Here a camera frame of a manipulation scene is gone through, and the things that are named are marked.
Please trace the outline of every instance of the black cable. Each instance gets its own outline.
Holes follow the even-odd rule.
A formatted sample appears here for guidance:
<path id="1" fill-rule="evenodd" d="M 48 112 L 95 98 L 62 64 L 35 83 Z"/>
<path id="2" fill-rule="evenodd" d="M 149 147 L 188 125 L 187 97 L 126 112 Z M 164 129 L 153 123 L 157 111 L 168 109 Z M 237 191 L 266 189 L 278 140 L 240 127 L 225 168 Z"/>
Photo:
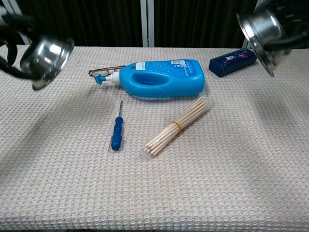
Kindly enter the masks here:
<path id="1" fill-rule="evenodd" d="M 265 50 L 283 50 L 289 48 L 298 48 L 309 41 L 309 30 L 299 33 L 295 36 L 291 36 L 287 39 L 281 39 L 264 44 Z"/>
<path id="2" fill-rule="evenodd" d="M 26 80 L 40 80 L 40 77 L 36 77 L 34 75 L 22 72 L 18 70 L 17 68 L 14 68 L 12 66 L 9 66 L 5 59 L 0 57 L 0 69 L 9 75 L 12 75 L 14 77 L 20 78 L 20 79 L 26 79 Z"/>

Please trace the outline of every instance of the blue box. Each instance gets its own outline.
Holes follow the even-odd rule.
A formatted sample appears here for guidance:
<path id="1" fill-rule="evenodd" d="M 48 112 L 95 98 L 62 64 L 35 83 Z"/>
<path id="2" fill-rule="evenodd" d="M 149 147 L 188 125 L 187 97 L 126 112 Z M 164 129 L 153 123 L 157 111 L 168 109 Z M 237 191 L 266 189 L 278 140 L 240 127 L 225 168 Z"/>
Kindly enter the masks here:
<path id="1" fill-rule="evenodd" d="M 218 77 L 228 75 L 256 61 L 256 55 L 248 48 L 243 48 L 216 58 L 209 63 L 209 70 Z"/>

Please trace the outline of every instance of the screwdriver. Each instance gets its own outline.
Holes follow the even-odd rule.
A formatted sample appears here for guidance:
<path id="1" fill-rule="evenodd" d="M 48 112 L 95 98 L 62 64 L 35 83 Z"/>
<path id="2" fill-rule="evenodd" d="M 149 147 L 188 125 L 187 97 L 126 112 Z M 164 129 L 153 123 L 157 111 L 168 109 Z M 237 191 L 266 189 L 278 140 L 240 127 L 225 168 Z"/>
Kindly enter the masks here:
<path id="1" fill-rule="evenodd" d="M 120 101 L 119 116 L 115 119 L 116 123 L 114 126 L 114 134 L 112 135 L 112 149 L 114 151 L 118 151 L 121 146 L 122 123 L 124 121 L 123 118 L 121 117 L 122 107 L 123 107 L 123 101 Z"/>

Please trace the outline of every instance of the stainless steel bowl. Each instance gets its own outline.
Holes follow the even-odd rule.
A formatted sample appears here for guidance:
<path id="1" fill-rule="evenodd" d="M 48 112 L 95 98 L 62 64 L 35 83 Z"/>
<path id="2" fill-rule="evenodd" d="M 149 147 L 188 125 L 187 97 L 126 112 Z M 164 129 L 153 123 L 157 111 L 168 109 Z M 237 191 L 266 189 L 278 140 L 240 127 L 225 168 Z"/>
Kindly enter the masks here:
<path id="1" fill-rule="evenodd" d="M 30 46 L 20 61 L 20 68 L 40 77 L 39 80 L 32 80 L 34 90 L 44 88 L 58 76 L 73 49 L 73 40 L 60 41 L 49 37 L 42 37 L 39 43 Z"/>
<path id="2" fill-rule="evenodd" d="M 291 50 L 266 51 L 263 45 L 287 38 L 280 22 L 269 10 L 243 17 L 237 14 L 237 20 L 256 56 L 267 72 L 274 76 L 273 71 L 290 54 Z"/>

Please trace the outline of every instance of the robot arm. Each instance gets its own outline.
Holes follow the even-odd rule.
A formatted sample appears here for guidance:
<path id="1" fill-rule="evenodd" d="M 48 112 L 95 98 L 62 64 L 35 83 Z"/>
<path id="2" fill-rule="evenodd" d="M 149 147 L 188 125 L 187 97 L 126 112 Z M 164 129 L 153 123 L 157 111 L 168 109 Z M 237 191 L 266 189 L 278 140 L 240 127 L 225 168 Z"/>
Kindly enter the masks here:
<path id="1" fill-rule="evenodd" d="M 13 67 L 17 57 L 16 37 L 22 33 L 31 40 L 20 67 Z M 11 76 L 31 80 L 34 90 L 46 87 L 61 72 L 73 51 L 72 39 L 60 40 L 41 22 L 27 15 L 9 14 L 0 6 L 0 46 L 7 45 L 7 60 L 0 57 L 0 69 Z"/>
<path id="2" fill-rule="evenodd" d="M 251 48 L 271 76 L 292 49 L 309 45 L 309 29 L 294 35 L 286 32 L 288 27 L 298 23 L 309 25 L 308 0 L 266 0 L 254 14 L 237 14 L 237 19 Z"/>

